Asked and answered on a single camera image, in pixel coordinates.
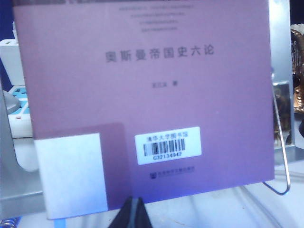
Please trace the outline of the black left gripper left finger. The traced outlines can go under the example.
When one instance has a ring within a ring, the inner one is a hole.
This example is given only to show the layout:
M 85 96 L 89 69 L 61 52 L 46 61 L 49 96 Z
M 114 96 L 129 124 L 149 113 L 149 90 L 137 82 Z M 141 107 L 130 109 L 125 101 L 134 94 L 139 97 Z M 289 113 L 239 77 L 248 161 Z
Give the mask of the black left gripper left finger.
M 134 220 L 134 210 L 136 209 L 136 200 L 128 197 L 123 206 L 111 223 L 112 228 L 127 228 L 130 222 Z

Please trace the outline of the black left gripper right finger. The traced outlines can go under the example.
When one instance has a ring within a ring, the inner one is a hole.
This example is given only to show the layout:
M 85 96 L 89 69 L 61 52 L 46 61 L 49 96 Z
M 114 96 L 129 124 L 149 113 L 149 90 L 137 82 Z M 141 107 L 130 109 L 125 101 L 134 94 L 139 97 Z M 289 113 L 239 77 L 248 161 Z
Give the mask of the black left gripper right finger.
M 145 204 L 142 198 L 138 199 L 136 209 L 136 227 L 137 228 L 152 228 L 152 224 L 146 210 Z

